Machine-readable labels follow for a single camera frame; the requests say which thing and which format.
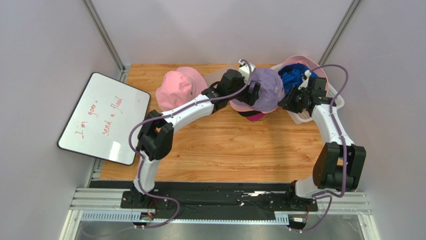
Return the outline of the lavender baseball cap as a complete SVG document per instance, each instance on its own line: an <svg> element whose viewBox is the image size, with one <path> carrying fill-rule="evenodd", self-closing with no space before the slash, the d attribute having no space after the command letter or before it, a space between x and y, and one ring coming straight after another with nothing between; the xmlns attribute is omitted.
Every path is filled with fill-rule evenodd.
<svg viewBox="0 0 426 240"><path fill-rule="evenodd" d="M285 97L283 82L277 72L271 68L257 68L251 78L251 84L258 82L261 84L259 98L251 108L263 114L273 112L278 108L278 103ZM238 100L232 100L235 104L243 105Z"/></svg>

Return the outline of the pink baseball cap white logo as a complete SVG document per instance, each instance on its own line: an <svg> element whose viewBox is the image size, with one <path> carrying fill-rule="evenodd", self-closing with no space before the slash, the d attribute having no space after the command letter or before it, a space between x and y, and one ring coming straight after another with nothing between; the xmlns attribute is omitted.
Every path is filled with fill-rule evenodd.
<svg viewBox="0 0 426 240"><path fill-rule="evenodd" d="M245 103L243 105L241 105L241 104L236 104L233 101L231 101L229 104L237 112L251 112L251 111L254 111L251 108L251 106L249 106L249 105L247 105Z"/></svg>

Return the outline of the blue hat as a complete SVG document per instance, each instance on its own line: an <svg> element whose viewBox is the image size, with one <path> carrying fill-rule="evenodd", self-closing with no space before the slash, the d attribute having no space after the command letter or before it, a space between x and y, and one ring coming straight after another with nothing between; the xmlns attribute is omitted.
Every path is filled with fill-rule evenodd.
<svg viewBox="0 0 426 240"><path fill-rule="evenodd" d="M280 76L285 94L288 94L293 86L300 86L303 82L303 74L310 70L302 63L285 65L277 73Z"/></svg>

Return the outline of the pink bucket hat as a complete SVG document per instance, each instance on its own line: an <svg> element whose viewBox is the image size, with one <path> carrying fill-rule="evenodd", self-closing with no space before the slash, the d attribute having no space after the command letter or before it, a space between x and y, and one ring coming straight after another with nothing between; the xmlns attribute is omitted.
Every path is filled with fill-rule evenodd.
<svg viewBox="0 0 426 240"><path fill-rule="evenodd" d="M159 108L166 112L192 101L207 88L206 81L196 69L184 66L164 75L155 97Z"/></svg>

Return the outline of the magenta baseball cap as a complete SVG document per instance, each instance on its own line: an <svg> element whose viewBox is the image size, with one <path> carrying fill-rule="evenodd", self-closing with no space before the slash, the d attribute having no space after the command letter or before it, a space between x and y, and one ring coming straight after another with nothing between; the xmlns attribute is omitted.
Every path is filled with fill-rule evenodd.
<svg viewBox="0 0 426 240"><path fill-rule="evenodd" d="M266 115L265 113L259 113L258 115L252 116L252 117L247 117L247 120L251 121L251 122L255 122L256 120L261 119L264 115Z"/></svg>

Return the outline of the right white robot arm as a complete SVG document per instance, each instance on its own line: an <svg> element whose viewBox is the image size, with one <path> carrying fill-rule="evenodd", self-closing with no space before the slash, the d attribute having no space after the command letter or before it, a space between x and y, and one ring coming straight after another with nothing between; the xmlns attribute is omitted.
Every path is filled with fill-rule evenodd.
<svg viewBox="0 0 426 240"><path fill-rule="evenodd" d="M344 130L335 99L327 97L326 78L309 77L304 84L293 86L278 106L292 113L307 111L319 129L324 146L311 176L295 180L291 193L311 201L325 196L341 198L358 188L367 153Z"/></svg>

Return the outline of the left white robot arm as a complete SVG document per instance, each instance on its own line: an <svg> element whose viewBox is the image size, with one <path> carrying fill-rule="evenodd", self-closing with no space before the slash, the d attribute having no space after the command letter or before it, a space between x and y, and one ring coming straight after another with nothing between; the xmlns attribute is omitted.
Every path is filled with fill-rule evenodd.
<svg viewBox="0 0 426 240"><path fill-rule="evenodd" d="M129 137L132 138L135 131L140 130L137 145L128 140L130 149L139 156L129 201L143 207L154 198L151 191L155 186L160 161L170 153L174 135L180 129L225 108L231 100L240 100L248 105L257 101L261 85L251 83L256 71L257 68L250 63L241 65L237 70L229 69L220 81L203 90L193 100L161 113L152 110L144 121L130 131Z"/></svg>

